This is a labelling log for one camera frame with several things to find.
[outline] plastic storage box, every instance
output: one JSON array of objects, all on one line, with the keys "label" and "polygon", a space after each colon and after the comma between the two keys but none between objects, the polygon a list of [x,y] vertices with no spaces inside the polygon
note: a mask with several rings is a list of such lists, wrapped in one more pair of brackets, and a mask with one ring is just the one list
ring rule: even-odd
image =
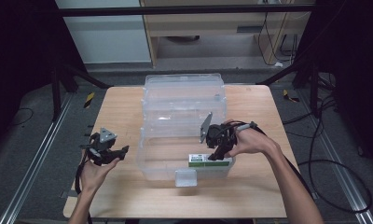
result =
[{"label": "plastic storage box", "polygon": [[228,175],[234,161],[229,166],[188,167],[189,154],[214,152],[200,143],[200,126],[209,113],[212,124],[225,121],[227,99],[219,74],[147,76],[142,108],[137,164],[146,179],[185,180],[187,186],[195,177]]}]

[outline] white cabinet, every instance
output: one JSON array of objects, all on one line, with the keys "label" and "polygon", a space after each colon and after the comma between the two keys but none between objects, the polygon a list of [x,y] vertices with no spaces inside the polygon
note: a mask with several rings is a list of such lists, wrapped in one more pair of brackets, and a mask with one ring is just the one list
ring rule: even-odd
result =
[{"label": "white cabinet", "polygon": [[[139,7],[138,0],[56,0],[59,8]],[[150,63],[142,16],[65,17],[84,63]]]}]

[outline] hand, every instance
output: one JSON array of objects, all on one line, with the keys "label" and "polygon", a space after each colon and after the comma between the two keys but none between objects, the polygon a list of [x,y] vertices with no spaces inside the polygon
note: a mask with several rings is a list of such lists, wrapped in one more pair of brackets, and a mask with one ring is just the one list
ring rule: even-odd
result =
[{"label": "hand", "polygon": [[114,169],[118,162],[119,158],[116,158],[105,166],[98,166],[87,159],[81,174],[82,191],[96,192],[104,182],[108,172]]},{"label": "hand", "polygon": [[266,154],[273,148],[280,148],[279,144],[274,142],[271,138],[251,128],[236,131],[236,137],[237,145],[235,145],[231,151],[225,154],[226,158],[234,157],[240,153],[262,152]]}]

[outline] small box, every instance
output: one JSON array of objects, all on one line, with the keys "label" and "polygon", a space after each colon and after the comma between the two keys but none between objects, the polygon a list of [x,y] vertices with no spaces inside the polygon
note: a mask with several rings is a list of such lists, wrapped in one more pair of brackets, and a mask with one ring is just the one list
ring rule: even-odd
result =
[{"label": "small box", "polygon": [[210,161],[211,154],[189,154],[189,167],[230,166],[232,158],[224,158],[221,161]]}]

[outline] cabinet drawer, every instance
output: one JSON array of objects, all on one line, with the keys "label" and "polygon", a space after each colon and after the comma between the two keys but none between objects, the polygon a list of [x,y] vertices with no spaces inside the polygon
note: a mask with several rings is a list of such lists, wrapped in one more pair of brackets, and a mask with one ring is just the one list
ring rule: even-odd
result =
[{"label": "cabinet drawer", "polygon": [[[252,5],[258,0],[142,0],[142,6],[218,6],[218,5]],[[180,15],[147,15],[145,25],[150,36],[168,35],[231,35],[238,27],[261,27],[265,13],[213,13]]]}]

